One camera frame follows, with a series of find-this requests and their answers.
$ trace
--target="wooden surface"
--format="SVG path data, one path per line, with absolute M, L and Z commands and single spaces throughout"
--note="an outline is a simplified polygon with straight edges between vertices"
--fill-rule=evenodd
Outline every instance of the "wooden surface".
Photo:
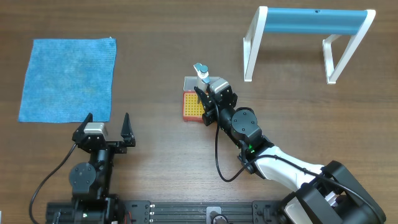
M 243 83 L 244 37 L 258 6 L 375 9 L 375 21 L 336 85 L 326 85 L 323 35 L 266 34 L 253 82 Z M 29 223 L 29 200 L 63 159 L 78 124 L 18 123 L 32 39 L 103 38 L 118 42 L 111 122 L 113 138 L 130 113 L 137 147 L 117 155 L 112 192 L 153 202 L 280 200 L 289 192 L 243 174 L 218 177 L 215 125 L 182 120 L 185 76 L 194 63 L 227 79 L 238 106 L 254 109 L 269 139 L 299 159 L 342 162 L 398 222 L 398 5 L 354 1 L 1 1 L 0 210 L 2 223 Z M 335 58 L 347 38 L 333 43 Z M 225 176 L 240 167 L 238 150 L 220 135 Z M 89 155 L 77 149 L 44 185 L 34 215 L 71 197 L 70 169 Z

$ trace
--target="black cable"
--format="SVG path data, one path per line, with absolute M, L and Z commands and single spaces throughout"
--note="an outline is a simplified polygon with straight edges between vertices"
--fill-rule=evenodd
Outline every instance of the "black cable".
M 30 220 L 32 220 L 32 222 L 34 224 L 39 224 L 35 218 L 33 217 L 33 213 L 32 213 L 32 207 L 33 207 L 33 202 L 35 201 L 35 198 L 37 196 L 37 193 L 39 192 L 39 190 L 43 187 L 44 183 L 56 172 L 59 170 L 59 168 L 61 168 L 61 166 L 68 160 L 70 154 L 72 154 L 73 150 L 76 148 L 76 144 L 73 144 L 72 148 L 69 150 L 67 156 L 65 156 L 65 158 L 63 159 L 63 161 L 57 166 L 57 168 L 55 168 L 48 176 L 46 176 L 46 178 L 40 183 L 40 185 L 37 187 L 35 193 L 32 196 L 32 199 L 30 200 L 30 204 L 29 204 L 29 216 L 30 216 Z
M 361 201 L 363 201 L 367 206 L 369 206 L 369 208 L 372 210 L 372 212 L 376 215 L 378 221 L 380 224 L 383 224 L 383 220 L 380 217 L 380 215 L 377 213 L 376 209 L 368 202 L 365 200 L 365 198 L 362 198 L 362 196 L 360 196 L 359 194 L 357 194 L 355 191 L 349 189 L 348 187 L 341 185 L 339 182 L 335 181 L 335 180 L 331 180 L 329 178 L 324 177 L 323 175 L 311 172 L 309 170 L 307 170 L 306 168 L 300 167 L 296 164 L 294 164 L 293 162 L 288 161 L 287 159 L 284 159 L 282 157 L 279 157 L 277 155 L 261 155 L 261 156 L 257 156 L 256 158 L 254 158 L 253 160 L 251 160 L 250 162 L 248 162 L 247 164 L 245 164 L 242 169 L 240 169 L 232 178 L 230 179 L 225 179 L 220 171 L 220 167 L 218 166 L 218 132 L 220 130 L 220 123 L 219 121 L 219 112 L 218 112 L 218 106 L 215 103 L 215 107 L 216 107 L 216 115 L 217 115 L 217 130 L 216 130 L 216 138 L 215 138 L 215 157 L 216 157 L 216 168 L 217 168 L 217 172 L 218 175 L 221 177 L 221 179 L 225 182 L 232 182 L 234 179 L 236 179 L 248 166 L 250 166 L 251 164 L 253 164 L 254 162 L 256 162 L 258 159 L 262 159 L 262 158 L 273 158 L 273 159 L 278 159 L 282 162 L 285 162 L 289 165 L 291 165 L 292 167 L 298 169 L 301 172 L 304 172 L 305 174 L 310 174 L 316 178 L 319 178 L 325 182 L 328 182 L 331 185 L 334 185 L 336 187 L 339 187 L 341 189 L 344 189 L 347 192 L 350 192 L 351 194 L 353 194 L 355 197 L 359 198 Z

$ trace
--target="blue towel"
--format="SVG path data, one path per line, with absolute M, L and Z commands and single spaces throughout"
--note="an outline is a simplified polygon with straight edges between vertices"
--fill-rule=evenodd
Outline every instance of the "blue towel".
M 19 121 L 109 121 L 116 39 L 38 39 L 26 71 Z

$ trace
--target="blue bar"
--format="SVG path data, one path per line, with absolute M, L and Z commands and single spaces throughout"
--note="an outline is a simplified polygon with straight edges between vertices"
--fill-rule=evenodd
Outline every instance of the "blue bar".
M 264 32 L 355 35 L 367 11 L 268 8 Z

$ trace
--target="white stand leg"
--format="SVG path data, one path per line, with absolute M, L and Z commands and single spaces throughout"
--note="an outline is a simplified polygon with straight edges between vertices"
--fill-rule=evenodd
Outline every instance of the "white stand leg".
M 336 84 L 337 78 L 340 76 L 341 72 L 347 65 L 349 59 L 354 54 L 359 43 L 361 43 L 363 37 L 367 33 L 369 27 L 371 26 L 374 16 L 376 15 L 375 10 L 368 9 L 368 15 L 365 21 L 362 23 L 359 31 L 356 35 L 351 36 L 347 48 L 341 56 L 336 68 L 334 68 L 333 57 L 331 54 L 331 43 L 336 40 L 340 35 L 331 35 L 322 41 L 323 46 L 323 57 L 325 59 L 325 71 L 326 71 L 326 81 L 327 84 Z
M 243 76 L 245 82 L 251 82 L 262 34 L 266 26 L 267 6 L 260 6 L 251 21 L 249 30 L 243 38 Z

